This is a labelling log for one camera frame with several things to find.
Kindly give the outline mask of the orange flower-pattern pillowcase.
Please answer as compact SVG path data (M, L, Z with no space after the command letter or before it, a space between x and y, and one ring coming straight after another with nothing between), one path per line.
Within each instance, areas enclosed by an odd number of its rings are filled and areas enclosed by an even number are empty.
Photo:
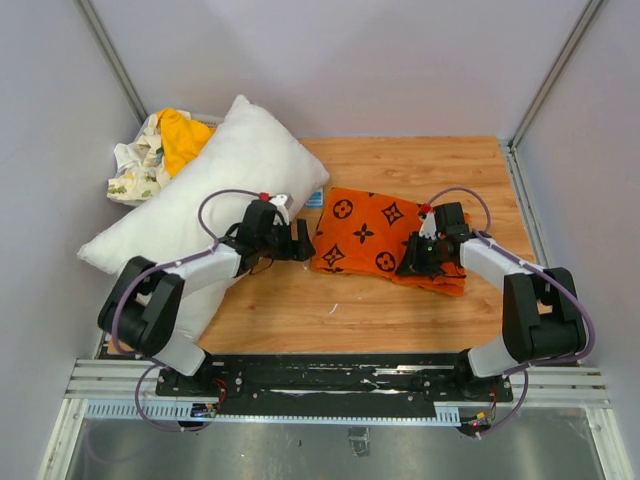
M325 200L310 269L316 273L368 275L397 285L461 296L466 272L448 263L431 276L396 274L409 236L421 227L421 205L379 193L332 188Z

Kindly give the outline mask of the white pillow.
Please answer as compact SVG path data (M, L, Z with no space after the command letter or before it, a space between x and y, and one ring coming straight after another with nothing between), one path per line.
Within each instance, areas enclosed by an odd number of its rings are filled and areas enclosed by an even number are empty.
M239 95L199 156L154 199L84 244L78 257L109 275L136 256L158 264L178 260L241 221L250 193L288 194L297 215L329 178L275 117Z

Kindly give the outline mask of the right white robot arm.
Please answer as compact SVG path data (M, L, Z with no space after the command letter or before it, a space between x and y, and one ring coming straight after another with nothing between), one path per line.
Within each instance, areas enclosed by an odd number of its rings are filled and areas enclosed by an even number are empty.
M574 362L593 346L592 322L571 273L543 268L515 255L467 223L460 203L419 209L396 273L434 277L451 264L481 276L502 295L502 327L490 342L459 353L451 382L474 400L510 373L529 366Z

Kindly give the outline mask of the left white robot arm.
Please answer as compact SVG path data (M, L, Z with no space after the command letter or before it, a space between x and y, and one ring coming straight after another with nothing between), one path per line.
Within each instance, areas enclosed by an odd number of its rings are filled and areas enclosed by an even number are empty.
M115 344L179 373L190 394L207 393L214 371L204 365L207 352L176 330L182 301L206 287L229 283L251 273L263 259L305 262L315 250L306 221L290 224L287 194L261 193L242 220L202 252L158 265L144 257L130 259L97 319Z

